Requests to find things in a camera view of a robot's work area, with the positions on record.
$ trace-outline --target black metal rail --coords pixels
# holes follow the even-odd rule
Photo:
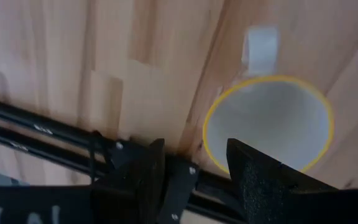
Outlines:
[[[92,132],[59,123],[50,118],[1,102],[0,119],[48,135],[51,138],[57,138],[83,149],[88,149],[90,142],[94,138]],[[115,141],[102,136],[100,138],[104,142],[105,147],[108,148],[112,163],[115,167],[119,167],[133,160],[145,152],[144,146],[132,141]],[[69,169],[91,175],[89,168],[90,159],[88,157],[2,127],[0,127],[0,144],[54,162]],[[95,151],[99,154],[104,153],[100,148],[96,148]],[[102,177],[107,174],[109,169],[105,163],[98,161],[94,162],[94,168],[96,177]],[[195,190],[209,197],[217,198],[222,201],[222,203],[191,194],[188,205],[186,206],[187,210],[224,223],[245,223],[244,219],[238,214],[241,208],[234,203],[235,200],[233,200],[230,180],[201,170],[195,185]]]

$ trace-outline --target white cup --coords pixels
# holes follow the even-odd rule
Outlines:
[[[208,111],[203,141],[210,158],[227,173],[229,138],[304,172],[327,151],[333,133],[333,113],[323,94],[299,79],[274,75],[225,91]]]

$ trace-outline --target screw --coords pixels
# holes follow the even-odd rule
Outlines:
[[[196,173],[196,169],[194,167],[189,167],[189,172],[191,175]]]
[[[119,150],[121,150],[121,149],[124,148],[124,146],[121,144],[121,142],[117,142],[117,143],[116,143],[116,148],[119,149]]]
[[[172,214],[171,215],[172,219],[177,221],[179,219],[178,215],[177,214]]]

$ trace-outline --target yellow circle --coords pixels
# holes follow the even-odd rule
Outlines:
[[[250,80],[246,80],[246,81],[244,81],[244,82],[242,82],[240,84],[237,84],[237,85],[233,86],[232,88],[228,89],[217,100],[215,100],[215,102],[212,104],[212,107],[210,107],[210,109],[209,109],[209,111],[208,111],[208,113],[207,113],[207,115],[205,117],[205,121],[204,121],[204,125],[203,125],[203,142],[204,142],[206,152],[208,153],[208,156],[212,159],[212,161],[214,161],[214,163],[221,170],[223,170],[226,173],[229,173],[229,170],[218,162],[218,160],[212,155],[211,150],[209,149],[208,141],[207,141],[207,137],[206,137],[206,132],[207,132],[207,128],[208,128],[208,122],[209,122],[210,118],[212,117],[212,114],[215,112],[215,109],[231,93],[234,93],[238,89],[243,88],[245,86],[249,86],[249,85],[253,85],[253,84],[257,84],[257,83],[264,83],[264,82],[290,82],[290,83],[294,83],[294,84],[302,87],[303,89],[306,89],[306,90],[310,91],[315,97],[317,97],[317,99],[319,99],[322,102],[322,104],[324,105],[324,107],[326,109],[326,112],[328,114],[328,120],[329,120],[328,139],[326,141],[326,144],[324,145],[323,150],[321,150],[319,152],[317,157],[314,158],[309,164],[307,164],[301,170],[301,172],[306,172],[306,170],[308,170],[310,167],[315,165],[317,163],[317,161],[322,158],[322,156],[328,150],[329,145],[331,144],[331,141],[333,140],[333,136],[334,136],[334,116],[333,116],[333,111],[331,109],[331,105],[329,104],[329,102],[325,98],[325,96],[319,90],[317,90],[313,85],[311,85],[311,84],[309,84],[307,82],[304,82],[302,80],[299,80],[297,78],[288,77],[288,76],[285,76],[285,75],[273,75],[273,76],[258,77],[258,78],[252,78]]]

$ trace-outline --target black frame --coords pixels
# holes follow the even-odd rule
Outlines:
[[[108,153],[111,163],[106,164],[0,127],[0,144],[90,176],[102,177],[108,173],[109,169],[115,169],[145,152],[145,147],[136,142],[105,138],[97,132],[89,132],[59,123],[1,102],[0,119],[88,150],[91,158],[93,151],[104,155],[105,158],[106,153]],[[174,172],[173,170],[180,166],[187,166],[187,169],[193,166],[198,174],[194,180],[191,182],[189,180],[191,187],[189,190],[194,189],[194,191],[185,192],[185,194],[190,194],[185,209],[224,223],[245,223],[239,212],[242,208],[235,200],[234,187],[230,180],[199,170],[196,164],[177,156],[167,155],[166,160],[170,160],[167,165],[173,164],[166,167],[166,172]],[[216,198],[222,203],[210,200],[208,197],[202,197],[198,193]]]

